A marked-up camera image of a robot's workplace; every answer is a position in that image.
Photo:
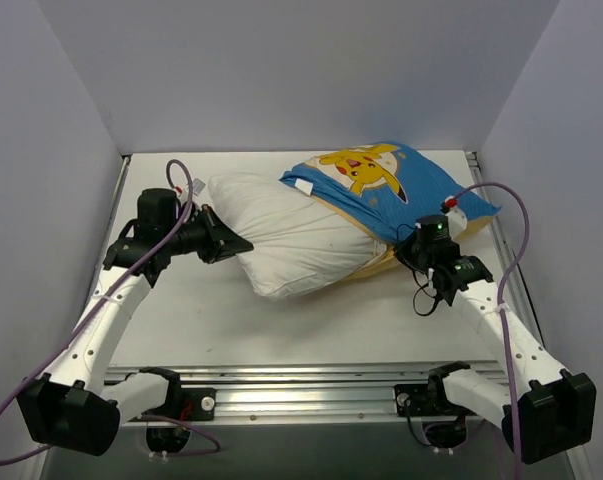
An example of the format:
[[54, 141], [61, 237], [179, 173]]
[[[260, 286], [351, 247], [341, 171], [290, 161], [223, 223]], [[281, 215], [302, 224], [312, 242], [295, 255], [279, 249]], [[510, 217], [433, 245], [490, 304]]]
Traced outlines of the white pillow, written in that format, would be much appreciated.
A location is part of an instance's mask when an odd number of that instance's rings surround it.
[[220, 220], [252, 243], [237, 258], [261, 297], [302, 296], [393, 265], [387, 243], [275, 178], [225, 173], [212, 177], [207, 189]]

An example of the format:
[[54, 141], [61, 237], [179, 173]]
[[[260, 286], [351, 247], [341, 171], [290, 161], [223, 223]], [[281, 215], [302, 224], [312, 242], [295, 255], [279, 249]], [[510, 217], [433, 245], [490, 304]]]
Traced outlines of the blue Pikachu pillowcase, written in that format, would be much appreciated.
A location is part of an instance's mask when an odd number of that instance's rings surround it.
[[463, 190], [442, 167], [397, 142], [316, 155], [280, 178], [289, 187], [299, 180], [312, 185], [311, 197], [388, 247]]

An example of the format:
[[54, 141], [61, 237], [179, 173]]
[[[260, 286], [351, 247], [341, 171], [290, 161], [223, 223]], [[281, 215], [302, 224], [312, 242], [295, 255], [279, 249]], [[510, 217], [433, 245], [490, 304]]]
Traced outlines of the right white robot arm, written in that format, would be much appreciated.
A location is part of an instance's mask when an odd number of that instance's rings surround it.
[[425, 400], [436, 412], [464, 409], [497, 427], [530, 465], [590, 441], [596, 387], [572, 374], [532, 335], [499, 291], [483, 262], [452, 240], [445, 215], [419, 218], [395, 248], [400, 263], [427, 278], [478, 335], [507, 376], [507, 385], [453, 362], [430, 371]]

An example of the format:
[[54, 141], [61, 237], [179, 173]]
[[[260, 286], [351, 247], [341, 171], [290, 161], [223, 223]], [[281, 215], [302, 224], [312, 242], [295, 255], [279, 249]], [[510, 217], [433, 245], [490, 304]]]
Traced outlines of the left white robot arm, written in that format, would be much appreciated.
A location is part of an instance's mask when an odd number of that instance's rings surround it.
[[173, 258], [196, 254], [214, 264], [252, 249], [210, 206], [197, 207], [175, 190], [144, 190], [136, 217], [107, 249], [96, 289], [68, 344], [17, 395], [31, 438], [100, 456], [128, 421], [183, 423], [194, 403], [178, 373], [145, 367], [108, 386], [112, 356]]

